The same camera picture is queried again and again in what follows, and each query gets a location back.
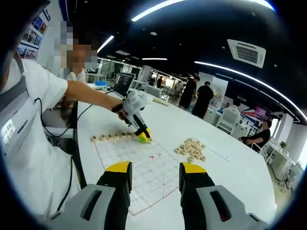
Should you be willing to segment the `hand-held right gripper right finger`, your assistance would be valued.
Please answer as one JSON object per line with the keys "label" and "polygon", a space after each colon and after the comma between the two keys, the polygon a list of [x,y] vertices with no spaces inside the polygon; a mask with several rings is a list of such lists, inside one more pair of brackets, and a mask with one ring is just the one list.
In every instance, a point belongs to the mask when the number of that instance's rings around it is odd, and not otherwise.
{"label": "hand-held right gripper right finger", "polygon": [[179,165],[180,205],[186,230],[267,230],[269,224],[253,213],[222,185],[215,185],[206,170]]}

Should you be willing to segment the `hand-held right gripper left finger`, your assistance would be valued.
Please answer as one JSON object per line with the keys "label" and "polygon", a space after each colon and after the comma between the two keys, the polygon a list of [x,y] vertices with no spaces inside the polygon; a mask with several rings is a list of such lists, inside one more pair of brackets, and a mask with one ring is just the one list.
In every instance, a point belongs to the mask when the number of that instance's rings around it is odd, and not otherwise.
{"label": "hand-held right gripper left finger", "polygon": [[124,230],[130,206],[132,163],[106,168],[97,184],[70,198],[63,211],[46,220],[48,230]]}

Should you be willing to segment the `person's left hand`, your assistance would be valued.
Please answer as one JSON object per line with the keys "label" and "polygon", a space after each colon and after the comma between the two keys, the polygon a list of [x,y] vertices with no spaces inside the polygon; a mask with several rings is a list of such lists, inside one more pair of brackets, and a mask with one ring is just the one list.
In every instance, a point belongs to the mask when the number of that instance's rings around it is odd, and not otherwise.
{"label": "person's left hand", "polygon": [[125,122],[125,124],[127,124],[127,119],[126,119],[126,116],[127,116],[127,113],[124,109],[121,109],[117,112],[117,115],[119,117],[120,120],[122,120],[123,122]]}

